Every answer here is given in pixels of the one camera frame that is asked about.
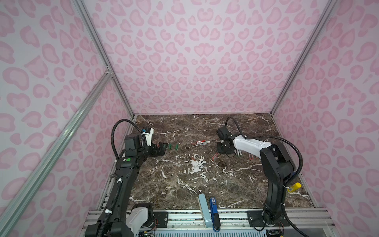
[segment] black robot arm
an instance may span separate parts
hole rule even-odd
[[[263,204],[263,219],[267,225],[276,224],[283,215],[281,202],[287,192],[284,184],[295,170],[287,149],[280,142],[262,142],[246,139],[238,134],[233,135],[226,126],[219,128],[217,134],[221,139],[217,144],[218,153],[230,155],[238,149],[261,158],[263,172],[268,179],[268,192]]]
[[[166,152],[167,143],[151,143],[153,129],[144,128],[142,134],[127,135],[125,137],[125,150],[116,162],[116,170],[111,178],[115,178],[107,206],[97,220],[96,224],[89,225],[85,237],[134,237],[133,231],[126,224],[126,215],[130,193],[143,162],[148,157],[162,156]],[[149,226],[153,222],[153,210],[151,204],[136,205],[147,208],[147,220],[144,225]]]

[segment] marble tabletop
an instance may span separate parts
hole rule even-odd
[[[204,193],[207,199],[215,197],[219,208],[262,208],[268,181],[259,159],[249,159],[243,152],[241,157],[219,155],[212,160],[218,141],[216,130],[229,116],[238,121],[248,136],[279,135],[269,114],[138,116],[140,128],[154,128],[153,143],[171,143],[172,149],[167,149],[163,157],[144,162],[129,206],[152,202],[154,209],[198,209],[196,197]],[[237,133],[233,121],[228,125],[233,134]],[[210,143],[192,144],[199,140]],[[294,194],[287,193],[286,207],[312,207],[312,203],[301,188]]]

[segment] blue marker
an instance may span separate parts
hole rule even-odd
[[[212,222],[213,222],[213,230],[215,232],[219,232],[220,227],[221,227],[221,223],[220,223],[220,217],[219,217],[218,212],[217,212],[216,199],[210,198],[209,204],[211,207],[211,218],[212,218]]]

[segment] yellow marker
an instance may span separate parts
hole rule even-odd
[[[301,184],[300,183],[296,183],[294,185],[292,185],[290,188],[288,188],[288,192],[290,193],[293,193],[294,191],[298,190],[299,188],[301,188]]]

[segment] metal rail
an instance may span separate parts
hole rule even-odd
[[[262,209],[219,209],[218,213],[221,219],[222,230],[244,230],[254,231],[249,225],[247,211]],[[154,210],[157,212],[168,212],[167,228],[159,228],[158,231],[200,231],[206,230],[200,210]],[[286,208],[286,212],[291,221],[301,229],[334,229],[333,220],[331,219],[326,208]],[[82,234],[88,225],[95,224],[100,217],[102,210],[90,211],[84,223]],[[268,227],[265,229],[277,229],[277,227]]]
[[[295,66],[293,67],[286,83],[283,86],[283,89],[281,90],[278,99],[276,100],[273,109],[271,110],[271,114],[275,114],[280,107],[280,104],[284,100],[285,95],[287,94],[288,90],[290,89],[292,83],[295,81],[296,76],[301,69],[301,66],[303,66],[305,60],[307,59],[307,56],[309,55],[309,52],[311,51],[312,47],[316,43],[316,40],[318,39],[319,35],[321,34],[321,31],[325,28],[334,7],[337,5],[339,0],[329,0],[326,4],[326,7],[324,8],[324,11],[322,12],[320,18],[318,19],[318,22],[316,23],[315,28],[313,29],[311,35],[309,36],[309,39],[307,43],[305,44],[305,47],[303,51],[300,54],[300,57],[298,61],[296,62]]]
[[[110,60],[105,52],[105,49],[103,45],[101,44],[100,38],[96,32],[96,29],[94,27],[94,24],[91,21],[91,17],[89,16],[89,12],[86,8],[86,5],[84,4],[83,0],[73,0],[74,5],[83,20],[83,23],[85,27],[87,28],[87,31],[89,33],[89,36],[91,37],[92,41],[94,42],[94,45],[99,52],[99,56],[101,60],[103,61],[103,64],[105,67],[107,67],[110,70],[110,73],[112,74],[112,80],[114,81],[117,89],[117,93],[120,95],[122,102],[124,103],[125,107],[127,108],[127,111],[132,118],[134,116],[133,110],[128,102],[128,99],[126,98],[126,95],[121,87],[120,81],[117,79],[117,76],[114,73],[114,70],[112,68],[112,65],[110,63]]]
[[[0,237],[8,236],[12,231],[110,79],[111,74],[105,72],[63,129],[62,133],[55,140],[47,154],[45,154],[36,169],[29,176],[16,197],[9,203],[0,219]]]

